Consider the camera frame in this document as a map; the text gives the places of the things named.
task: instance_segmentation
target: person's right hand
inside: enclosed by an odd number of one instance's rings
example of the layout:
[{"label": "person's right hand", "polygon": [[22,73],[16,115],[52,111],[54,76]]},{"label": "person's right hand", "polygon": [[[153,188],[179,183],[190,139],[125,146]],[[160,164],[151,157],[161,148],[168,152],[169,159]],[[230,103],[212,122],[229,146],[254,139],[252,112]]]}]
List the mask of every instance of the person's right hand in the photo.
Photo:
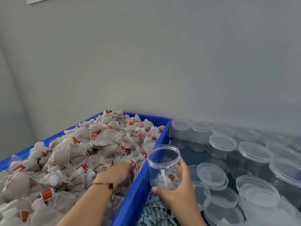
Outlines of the person's right hand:
[{"label": "person's right hand", "polygon": [[152,191],[169,204],[182,226],[206,226],[198,208],[188,166],[181,158],[181,165],[176,165],[175,168],[177,176],[181,179],[179,187],[173,191],[153,187]]}]

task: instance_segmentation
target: wall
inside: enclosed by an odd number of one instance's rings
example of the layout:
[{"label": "wall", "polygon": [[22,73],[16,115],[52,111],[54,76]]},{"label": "wall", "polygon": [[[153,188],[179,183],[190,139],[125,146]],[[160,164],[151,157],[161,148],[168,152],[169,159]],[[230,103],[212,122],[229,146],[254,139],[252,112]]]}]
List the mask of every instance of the wall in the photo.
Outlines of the wall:
[{"label": "wall", "polygon": [[301,133],[301,0],[0,0],[39,140],[110,107]]},{"label": "wall", "polygon": [[2,160],[35,144],[36,138],[1,49],[0,105],[0,160]]}]

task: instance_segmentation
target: blue tray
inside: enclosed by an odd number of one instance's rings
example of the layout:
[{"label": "blue tray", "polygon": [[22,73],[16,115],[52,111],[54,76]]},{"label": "blue tray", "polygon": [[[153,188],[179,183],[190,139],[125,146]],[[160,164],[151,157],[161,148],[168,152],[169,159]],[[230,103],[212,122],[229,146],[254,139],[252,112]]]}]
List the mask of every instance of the blue tray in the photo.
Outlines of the blue tray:
[{"label": "blue tray", "polygon": [[[102,115],[103,113],[97,114],[86,121],[89,121],[90,119],[96,118],[98,115]],[[130,115],[131,117],[135,116],[135,113],[126,113]],[[151,121],[155,126],[159,127],[161,125],[165,125],[165,128],[163,132],[160,135],[160,138],[156,142],[156,145],[160,144],[168,144],[170,138],[168,136],[168,130],[171,125],[171,119],[164,118],[164,117],[155,117],[155,116],[148,116],[143,114],[138,114],[141,120],[148,119]],[[63,136],[65,133],[64,131],[61,131],[45,140],[43,140],[45,146],[48,146],[52,141],[54,141],[56,138]],[[19,156],[21,159],[27,159],[29,156],[29,151],[31,148],[33,148],[34,145],[26,148],[25,150],[17,153],[16,155]],[[6,170],[8,167],[10,157],[7,159],[4,159],[0,161],[0,170]],[[144,166],[141,168],[141,171],[139,172],[137,178],[135,179],[135,182],[133,183],[129,193],[126,195],[118,213],[115,216],[115,219],[111,226],[133,226],[136,225],[138,222],[138,219],[140,217],[140,214],[142,212],[142,209],[144,207],[146,198],[148,197],[148,194],[151,191],[151,186],[149,183],[149,172],[148,172],[148,164],[147,162],[144,164]]]}]

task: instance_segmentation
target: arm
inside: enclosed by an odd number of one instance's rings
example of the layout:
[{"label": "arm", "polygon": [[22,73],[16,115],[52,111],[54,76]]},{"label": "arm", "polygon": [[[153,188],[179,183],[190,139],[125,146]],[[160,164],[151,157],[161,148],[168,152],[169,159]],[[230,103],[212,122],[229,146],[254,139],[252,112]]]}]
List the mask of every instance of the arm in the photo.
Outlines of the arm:
[{"label": "arm", "polygon": [[[115,188],[129,175],[133,180],[132,166],[129,163],[121,162],[98,174],[94,182],[110,182]],[[87,224],[100,226],[112,191],[106,184],[92,185],[57,226],[83,226]]]},{"label": "arm", "polygon": [[177,176],[181,179],[181,184],[176,190],[169,191],[153,187],[152,191],[169,204],[182,226],[206,226],[198,208],[189,168],[183,159],[176,169],[178,170]]}]

